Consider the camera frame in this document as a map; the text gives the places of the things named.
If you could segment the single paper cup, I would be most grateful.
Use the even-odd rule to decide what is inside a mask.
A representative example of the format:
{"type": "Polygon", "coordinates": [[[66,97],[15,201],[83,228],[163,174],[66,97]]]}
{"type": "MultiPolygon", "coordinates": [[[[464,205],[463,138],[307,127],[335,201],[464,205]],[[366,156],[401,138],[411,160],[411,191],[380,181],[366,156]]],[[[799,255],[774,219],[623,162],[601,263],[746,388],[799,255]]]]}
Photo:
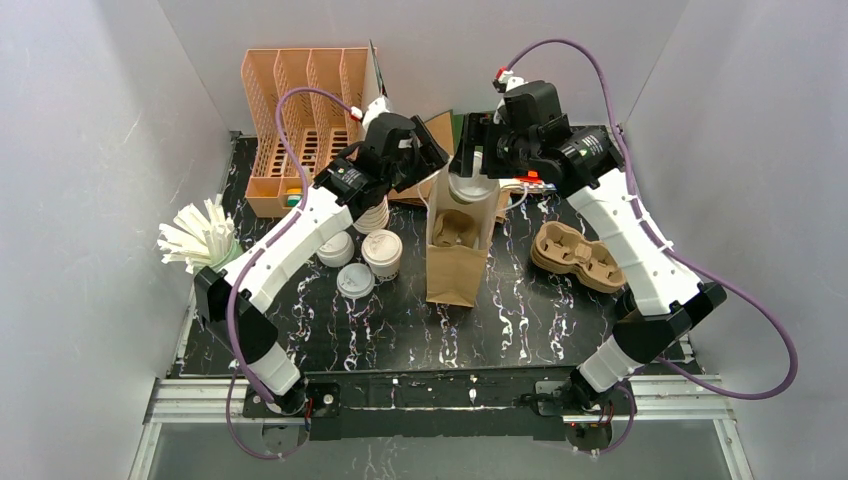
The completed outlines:
{"type": "Polygon", "coordinates": [[[403,243],[394,232],[379,229],[367,234],[361,252],[373,274],[381,281],[393,280],[398,275],[403,243]]]}

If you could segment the cardboard two-cup carrier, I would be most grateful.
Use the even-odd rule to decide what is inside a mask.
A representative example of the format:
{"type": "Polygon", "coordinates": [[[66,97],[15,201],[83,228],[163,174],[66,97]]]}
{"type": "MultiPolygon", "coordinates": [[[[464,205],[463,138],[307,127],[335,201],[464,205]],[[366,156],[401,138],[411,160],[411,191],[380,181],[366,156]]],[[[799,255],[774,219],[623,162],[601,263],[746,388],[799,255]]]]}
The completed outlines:
{"type": "Polygon", "coordinates": [[[572,274],[584,286],[606,294],[627,283],[623,271],[601,241],[589,241],[576,229],[546,222],[536,234],[531,261],[554,274],[572,274]]]}

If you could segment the single white lid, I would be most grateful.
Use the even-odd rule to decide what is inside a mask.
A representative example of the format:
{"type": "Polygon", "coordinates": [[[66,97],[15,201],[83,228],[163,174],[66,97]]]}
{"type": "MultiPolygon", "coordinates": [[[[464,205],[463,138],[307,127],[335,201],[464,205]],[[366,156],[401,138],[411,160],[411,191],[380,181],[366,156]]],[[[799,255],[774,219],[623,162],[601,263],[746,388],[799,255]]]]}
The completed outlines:
{"type": "Polygon", "coordinates": [[[381,229],[368,234],[362,243],[363,258],[378,265],[388,265],[399,260],[403,243],[400,237],[389,230],[381,229]]]}

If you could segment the tan paper bag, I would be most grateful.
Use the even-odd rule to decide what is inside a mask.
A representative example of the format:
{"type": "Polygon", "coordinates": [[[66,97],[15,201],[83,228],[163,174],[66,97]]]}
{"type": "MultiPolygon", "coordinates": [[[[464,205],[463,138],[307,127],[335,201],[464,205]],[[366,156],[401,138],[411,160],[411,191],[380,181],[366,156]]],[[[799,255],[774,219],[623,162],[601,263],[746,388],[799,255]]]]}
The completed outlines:
{"type": "Polygon", "coordinates": [[[483,281],[494,229],[510,192],[502,180],[460,177],[444,167],[427,197],[426,300],[472,308],[483,281]]]}

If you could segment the green paper cup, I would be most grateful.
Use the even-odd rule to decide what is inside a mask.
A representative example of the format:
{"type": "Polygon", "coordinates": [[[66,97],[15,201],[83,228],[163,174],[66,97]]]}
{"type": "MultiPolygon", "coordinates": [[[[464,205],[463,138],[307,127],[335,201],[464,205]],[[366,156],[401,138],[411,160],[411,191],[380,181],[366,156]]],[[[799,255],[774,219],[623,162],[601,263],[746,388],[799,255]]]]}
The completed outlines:
{"type": "Polygon", "coordinates": [[[448,188],[451,197],[460,204],[482,202],[501,190],[500,182],[481,172],[483,154],[474,152],[472,175],[462,177],[457,173],[448,174],[448,188]]]}

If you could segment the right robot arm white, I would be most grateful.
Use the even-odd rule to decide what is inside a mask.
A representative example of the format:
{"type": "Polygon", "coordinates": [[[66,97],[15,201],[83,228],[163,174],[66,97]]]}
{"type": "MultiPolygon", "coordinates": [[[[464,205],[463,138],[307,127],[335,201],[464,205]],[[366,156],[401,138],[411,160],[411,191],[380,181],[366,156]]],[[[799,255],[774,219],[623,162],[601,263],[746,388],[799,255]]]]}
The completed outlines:
{"type": "Polygon", "coordinates": [[[627,189],[622,154],[603,128],[572,130],[556,87],[520,77],[496,82],[502,99],[492,114],[471,113],[449,166],[454,200],[477,203],[502,179],[533,172],[554,186],[589,222],[623,275],[635,302],[598,350],[570,374],[566,395],[589,405],[650,363],[726,298],[670,256],[669,244],[646,231],[646,211],[627,189]]]}

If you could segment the stack of paper cups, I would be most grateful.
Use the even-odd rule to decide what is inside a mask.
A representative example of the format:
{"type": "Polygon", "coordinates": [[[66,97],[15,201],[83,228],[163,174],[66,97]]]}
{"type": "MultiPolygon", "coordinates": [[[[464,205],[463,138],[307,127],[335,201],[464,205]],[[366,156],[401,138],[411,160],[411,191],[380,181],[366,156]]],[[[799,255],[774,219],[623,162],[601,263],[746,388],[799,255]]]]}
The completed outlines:
{"type": "Polygon", "coordinates": [[[388,226],[389,218],[388,197],[384,196],[377,206],[369,208],[353,223],[353,226],[359,233],[367,235],[371,232],[385,229],[388,226]]]}

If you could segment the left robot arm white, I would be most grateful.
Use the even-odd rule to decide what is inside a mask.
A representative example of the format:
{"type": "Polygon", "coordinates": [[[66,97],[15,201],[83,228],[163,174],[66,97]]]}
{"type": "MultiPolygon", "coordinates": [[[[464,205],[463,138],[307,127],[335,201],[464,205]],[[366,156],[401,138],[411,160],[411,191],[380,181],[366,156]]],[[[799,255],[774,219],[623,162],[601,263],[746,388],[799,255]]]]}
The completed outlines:
{"type": "Polygon", "coordinates": [[[291,277],[333,236],[347,230],[392,190],[406,190],[449,161],[423,121],[381,113],[363,140],[344,147],[261,240],[194,277],[200,324],[223,342],[261,399],[285,415],[307,404],[306,383],[266,317],[291,277]]]}

